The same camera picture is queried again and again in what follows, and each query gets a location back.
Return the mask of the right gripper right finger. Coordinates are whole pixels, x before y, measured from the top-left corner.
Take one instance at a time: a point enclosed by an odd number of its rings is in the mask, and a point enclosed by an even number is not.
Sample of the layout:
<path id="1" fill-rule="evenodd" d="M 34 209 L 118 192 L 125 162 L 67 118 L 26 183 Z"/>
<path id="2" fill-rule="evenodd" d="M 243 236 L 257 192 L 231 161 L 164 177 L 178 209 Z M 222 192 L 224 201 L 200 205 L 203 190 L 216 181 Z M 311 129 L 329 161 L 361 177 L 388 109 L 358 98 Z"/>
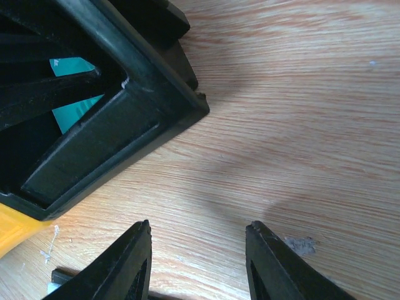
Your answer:
<path id="1" fill-rule="evenodd" d="M 246 270 L 251 299 L 354 299 L 261 221 L 246 227 Z"/>

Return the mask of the black card holder wallet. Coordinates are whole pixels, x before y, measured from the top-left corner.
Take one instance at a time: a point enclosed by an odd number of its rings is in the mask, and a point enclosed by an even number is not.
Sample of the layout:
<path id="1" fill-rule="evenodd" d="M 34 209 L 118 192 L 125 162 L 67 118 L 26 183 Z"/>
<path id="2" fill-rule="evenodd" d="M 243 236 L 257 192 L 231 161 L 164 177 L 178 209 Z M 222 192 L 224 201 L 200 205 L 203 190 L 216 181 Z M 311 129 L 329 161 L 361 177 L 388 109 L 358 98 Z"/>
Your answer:
<path id="1" fill-rule="evenodd" d="M 68 282 L 73 277 L 74 276 L 71 273 L 65 270 L 59 268 L 54 269 L 51 273 L 51 282 L 47 284 L 47 295 L 50 295 L 52 292 L 54 292 L 56 289 Z M 156 292 L 150 292 L 147 298 L 152 300 L 174 299 L 171 296 L 162 295 Z"/>

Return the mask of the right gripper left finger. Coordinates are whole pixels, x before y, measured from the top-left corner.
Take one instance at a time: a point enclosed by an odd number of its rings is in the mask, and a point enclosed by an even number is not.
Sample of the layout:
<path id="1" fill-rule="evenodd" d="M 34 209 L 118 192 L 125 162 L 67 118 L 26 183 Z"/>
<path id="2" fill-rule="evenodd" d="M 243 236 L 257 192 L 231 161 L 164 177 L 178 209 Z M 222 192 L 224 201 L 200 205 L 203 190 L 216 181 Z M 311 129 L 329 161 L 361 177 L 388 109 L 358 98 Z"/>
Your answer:
<path id="1" fill-rule="evenodd" d="M 46 299 L 147 299 L 152 263 L 151 227 L 136 222 L 90 265 Z"/>

